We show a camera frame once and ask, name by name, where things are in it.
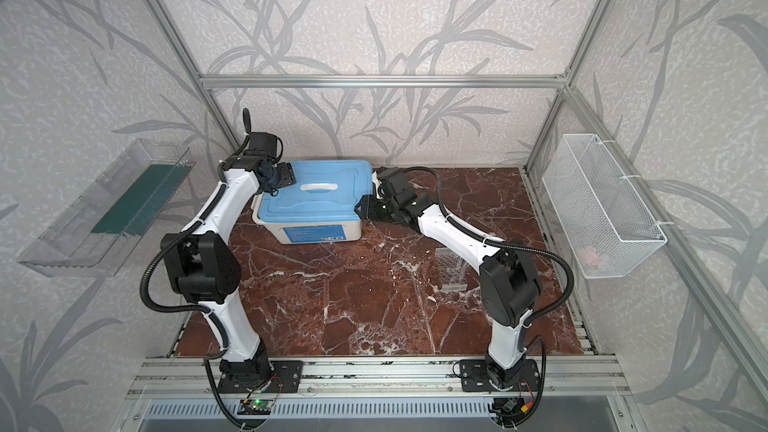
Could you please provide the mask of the blue plastic bin lid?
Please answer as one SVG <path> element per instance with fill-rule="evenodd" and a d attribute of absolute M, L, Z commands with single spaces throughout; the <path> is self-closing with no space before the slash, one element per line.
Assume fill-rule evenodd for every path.
<path fill-rule="evenodd" d="M 363 160 L 291 163 L 296 183 L 275 196 L 262 195 L 257 217 L 264 223 L 358 221 L 360 200 L 373 192 L 373 170 Z"/>

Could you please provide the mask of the white plastic storage bin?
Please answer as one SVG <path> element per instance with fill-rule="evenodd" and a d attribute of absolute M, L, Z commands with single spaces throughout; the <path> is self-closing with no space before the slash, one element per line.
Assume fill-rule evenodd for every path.
<path fill-rule="evenodd" d="M 255 224 L 265 227 L 281 244 L 350 242 L 360 240 L 362 237 L 362 224 L 358 216 L 356 220 L 264 221 L 259 213 L 263 210 L 265 197 L 269 198 L 269 195 L 262 194 L 253 199 L 252 220 Z"/>

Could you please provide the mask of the clear acrylic test tube rack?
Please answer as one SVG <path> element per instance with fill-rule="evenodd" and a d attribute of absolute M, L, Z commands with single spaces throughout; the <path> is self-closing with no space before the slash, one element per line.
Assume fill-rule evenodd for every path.
<path fill-rule="evenodd" d="M 435 250 L 441 292 L 465 292 L 467 290 L 466 274 L 469 265 L 449 248 Z"/>

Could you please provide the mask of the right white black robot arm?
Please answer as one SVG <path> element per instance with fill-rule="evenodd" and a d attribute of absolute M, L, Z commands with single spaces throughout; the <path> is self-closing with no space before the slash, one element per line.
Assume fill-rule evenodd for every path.
<path fill-rule="evenodd" d="M 360 218 L 410 227 L 450 249 L 477 272 L 482 303 L 492 319 L 485 357 L 489 380 L 494 388 L 509 390 L 526 360 L 527 330 L 570 298 L 575 286 L 571 266 L 555 253 L 505 241 L 449 211 L 441 177 L 434 169 L 380 167 L 373 172 L 372 182 L 372 192 L 355 206 Z M 566 277 L 560 295 L 541 308 L 536 307 L 542 286 L 535 255 L 558 264 Z"/>

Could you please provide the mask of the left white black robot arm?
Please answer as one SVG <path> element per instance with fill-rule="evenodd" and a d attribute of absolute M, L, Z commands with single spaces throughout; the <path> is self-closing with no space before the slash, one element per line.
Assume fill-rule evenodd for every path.
<path fill-rule="evenodd" d="M 290 164 L 281 161 L 282 140 L 267 132 L 248 132 L 235 153 L 219 164 L 218 188 L 204 208 L 176 234 L 167 234 L 142 275 L 143 304 L 159 313 L 200 313 L 219 344 L 220 370 L 227 375 L 273 375 L 266 346 L 251 326 L 239 296 L 241 265 L 228 241 L 243 208 L 255 196 L 276 195 L 296 182 Z M 149 285 L 163 264 L 172 290 L 184 305 L 154 301 Z"/>

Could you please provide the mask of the pink item in basket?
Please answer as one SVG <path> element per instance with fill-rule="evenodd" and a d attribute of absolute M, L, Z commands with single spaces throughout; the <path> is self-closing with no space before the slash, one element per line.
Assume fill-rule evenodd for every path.
<path fill-rule="evenodd" d="M 576 255 L 583 268 L 603 269 L 608 264 L 608 257 L 593 246 L 579 248 Z"/>

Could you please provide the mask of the green circuit board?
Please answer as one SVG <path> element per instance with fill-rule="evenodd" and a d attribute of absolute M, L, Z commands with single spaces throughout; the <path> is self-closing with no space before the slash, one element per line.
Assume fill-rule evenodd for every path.
<path fill-rule="evenodd" d="M 267 416 L 272 413 L 275 398 L 249 398 L 239 401 L 237 414 L 241 416 Z"/>

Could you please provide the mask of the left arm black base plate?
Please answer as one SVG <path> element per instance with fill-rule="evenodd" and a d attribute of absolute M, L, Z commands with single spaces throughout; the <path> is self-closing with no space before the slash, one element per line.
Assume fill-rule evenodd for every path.
<path fill-rule="evenodd" d="M 253 362 L 225 362 L 220 367 L 217 391 L 236 393 L 296 393 L 304 363 L 300 360 L 276 360 L 268 365 Z"/>

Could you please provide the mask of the clear acrylic wall shelf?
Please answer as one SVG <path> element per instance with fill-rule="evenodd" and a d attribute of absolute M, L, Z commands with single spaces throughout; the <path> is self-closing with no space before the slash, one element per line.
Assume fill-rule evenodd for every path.
<path fill-rule="evenodd" d="M 136 139 L 20 255 L 46 277 L 112 277 L 195 166 L 190 148 Z"/>

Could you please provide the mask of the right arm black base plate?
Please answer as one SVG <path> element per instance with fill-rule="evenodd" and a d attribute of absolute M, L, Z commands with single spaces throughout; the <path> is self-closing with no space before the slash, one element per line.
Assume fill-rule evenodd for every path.
<path fill-rule="evenodd" d="M 543 374 L 533 359 L 522 359 L 502 369 L 485 359 L 464 359 L 454 364 L 463 392 L 537 392 Z"/>

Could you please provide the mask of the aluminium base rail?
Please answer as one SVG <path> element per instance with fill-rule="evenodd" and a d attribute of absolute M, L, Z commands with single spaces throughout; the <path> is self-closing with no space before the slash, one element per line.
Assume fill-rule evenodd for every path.
<path fill-rule="evenodd" d="M 461 370 L 451 356 L 310 356 L 300 372 L 275 379 L 265 390 L 280 398 L 454 397 L 480 381 Z M 625 396 L 631 393 L 618 360 L 610 355 L 554 356 L 547 359 L 544 394 Z M 201 361 L 147 359 L 128 399 L 212 396 Z"/>

